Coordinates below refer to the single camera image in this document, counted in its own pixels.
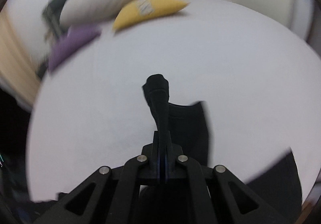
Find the purple pillow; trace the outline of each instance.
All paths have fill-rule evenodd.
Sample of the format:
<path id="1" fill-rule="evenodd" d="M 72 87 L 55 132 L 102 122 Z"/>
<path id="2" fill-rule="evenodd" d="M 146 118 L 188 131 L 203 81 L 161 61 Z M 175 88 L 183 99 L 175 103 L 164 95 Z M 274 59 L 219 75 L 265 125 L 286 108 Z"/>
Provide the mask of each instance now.
<path id="1" fill-rule="evenodd" d="M 102 30 L 97 25 L 71 27 L 68 33 L 61 36 L 59 41 L 52 47 L 48 60 L 49 72 L 53 72 L 64 60 L 101 33 Z"/>

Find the mattress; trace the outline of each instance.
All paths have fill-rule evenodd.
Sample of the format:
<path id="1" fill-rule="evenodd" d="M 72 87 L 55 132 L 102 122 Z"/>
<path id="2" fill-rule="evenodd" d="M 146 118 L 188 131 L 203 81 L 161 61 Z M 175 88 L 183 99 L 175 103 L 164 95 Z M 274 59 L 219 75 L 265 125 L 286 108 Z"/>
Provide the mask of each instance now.
<path id="1" fill-rule="evenodd" d="M 151 143 L 141 86 L 170 83 L 170 102 L 205 101 L 209 166 L 243 182 L 292 149 L 307 197 L 321 166 L 321 62 L 276 21 L 224 0 L 102 35 L 46 74 L 29 127 L 33 200 L 70 192 L 102 165 L 118 167 Z"/>

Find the beige curtain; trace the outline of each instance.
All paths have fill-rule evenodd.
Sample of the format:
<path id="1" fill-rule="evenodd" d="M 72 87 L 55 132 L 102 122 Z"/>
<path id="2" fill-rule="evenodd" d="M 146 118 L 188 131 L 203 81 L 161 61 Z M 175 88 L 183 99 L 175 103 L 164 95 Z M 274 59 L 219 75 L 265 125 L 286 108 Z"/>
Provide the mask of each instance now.
<path id="1" fill-rule="evenodd" d="M 40 86 L 35 71 L 36 66 L 17 38 L 5 6 L 0 12 L 0 76 L 31 106 Z"/>

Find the metal screw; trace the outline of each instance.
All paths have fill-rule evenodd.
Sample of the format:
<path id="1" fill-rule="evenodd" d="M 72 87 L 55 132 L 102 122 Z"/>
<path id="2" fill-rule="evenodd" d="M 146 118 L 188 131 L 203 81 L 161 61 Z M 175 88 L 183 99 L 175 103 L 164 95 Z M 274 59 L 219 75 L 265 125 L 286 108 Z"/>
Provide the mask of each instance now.
<path id="1" fill-rule="evenodd" d="M 187 161 L 188 160 L 188 157 L 186 155 L 180 155 L 178 156 L 178 160 L 180 162 L 184 162 L 184 161 Z"/>
<path id="2" fill-rule="evenodd" d="M 147 156 L 145 156 L 145 155 L 140 155 L 137 157 L 137 161 L 139 161 L 139 162 L 144 162 L 146 160 L 147 160 Z"/>
<path id="3" fill-rule="evenodd" d="M 223 165 L 218 165 L 215 167 L 215 170 L 219 173 L 225 172 L 226 168 Z"/>
<path id="4" fill-rule="evenodd" d="M 109 172 L 109 167 L 107 167 L 107 166 L 102 166 L 99 168 L 100 174 L 107 174 L 108 172 Z"/>

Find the yellow pillow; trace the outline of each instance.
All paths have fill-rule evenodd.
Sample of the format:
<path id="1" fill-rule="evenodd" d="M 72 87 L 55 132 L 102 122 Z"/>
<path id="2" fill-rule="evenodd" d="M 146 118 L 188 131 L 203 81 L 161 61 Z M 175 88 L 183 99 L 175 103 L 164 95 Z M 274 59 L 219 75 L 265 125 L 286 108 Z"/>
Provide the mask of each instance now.
<path id="1" fill-rule="evenodd" d="M 139 22 L 176 13 L 186 7 L 183 0 L 133 0 L 119 12 L 113 24 L 117 31 Z"/>

